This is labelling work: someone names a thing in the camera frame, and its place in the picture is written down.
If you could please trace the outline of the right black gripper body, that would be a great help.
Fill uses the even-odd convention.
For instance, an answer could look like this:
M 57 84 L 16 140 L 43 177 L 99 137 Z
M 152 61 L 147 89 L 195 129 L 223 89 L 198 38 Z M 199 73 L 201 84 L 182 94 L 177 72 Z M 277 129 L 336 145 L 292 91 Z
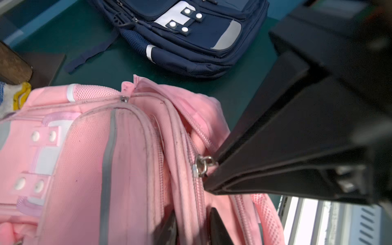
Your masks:
M 311 85 L 332 77 L 379 111 L 376 204 L 391 207 L 392 33 L 381 15 L 342 19 L 308 1 L 278 23 L 270 38 L 280 55 L 292 51 L 311 64 Z

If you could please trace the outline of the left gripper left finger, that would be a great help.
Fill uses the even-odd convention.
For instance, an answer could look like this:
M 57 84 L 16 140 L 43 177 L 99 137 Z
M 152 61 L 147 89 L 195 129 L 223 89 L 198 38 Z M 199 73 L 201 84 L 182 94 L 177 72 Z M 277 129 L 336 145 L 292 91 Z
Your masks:
M 170 213 L 164 221 L 160 232 L 155 238 L 155 245 L 176 245 L 178 239 L 178 226 L 176 214 L 174 211 Z

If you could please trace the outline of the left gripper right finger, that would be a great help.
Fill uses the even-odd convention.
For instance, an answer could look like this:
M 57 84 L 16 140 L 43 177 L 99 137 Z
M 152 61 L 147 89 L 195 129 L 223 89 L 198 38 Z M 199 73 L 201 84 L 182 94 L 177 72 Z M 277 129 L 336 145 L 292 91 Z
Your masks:
M 210 209 L 209 221 L 211 245 L 234 245 L 216 208 Z

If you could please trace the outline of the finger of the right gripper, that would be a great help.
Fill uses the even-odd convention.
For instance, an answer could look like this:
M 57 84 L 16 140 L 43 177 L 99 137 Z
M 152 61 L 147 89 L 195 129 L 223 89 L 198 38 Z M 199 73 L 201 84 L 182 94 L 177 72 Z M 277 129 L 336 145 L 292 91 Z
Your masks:
M 314 81 L 311 64 L 303 57 L 292 51 L 280 55 L 235 127 L 214 154 L 215 160 L 219 164 L 224 163 Z
M 380 113 L 328 77 L 299 92 L 219 157 L 204 182 L 214 195 L 272 193 L 375 204 Z

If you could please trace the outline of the navy blue backpack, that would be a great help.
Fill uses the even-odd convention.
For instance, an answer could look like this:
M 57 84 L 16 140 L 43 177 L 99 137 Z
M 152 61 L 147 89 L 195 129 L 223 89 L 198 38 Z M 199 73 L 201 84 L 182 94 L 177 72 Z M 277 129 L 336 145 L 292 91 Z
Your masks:
M 263 25 L 268 1 L 92 1 L 113 25 L 110 37 L 65 66 L 73 73 L 118 37 L 176 74 L 219 78 L 247 51 Z

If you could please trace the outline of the pink backpack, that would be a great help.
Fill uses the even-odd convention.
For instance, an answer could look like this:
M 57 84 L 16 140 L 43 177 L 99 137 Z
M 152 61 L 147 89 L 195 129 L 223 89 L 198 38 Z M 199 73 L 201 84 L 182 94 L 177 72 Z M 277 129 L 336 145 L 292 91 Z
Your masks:
M 1 244 L 154 245 L 174 211 L 177 245 L 211 245 L 216 208 L 234 245 L 282 245 L 268 195 L 203 186 L 229 133 L 215 98 L 139 76 L 35 89 L 1 120 Z

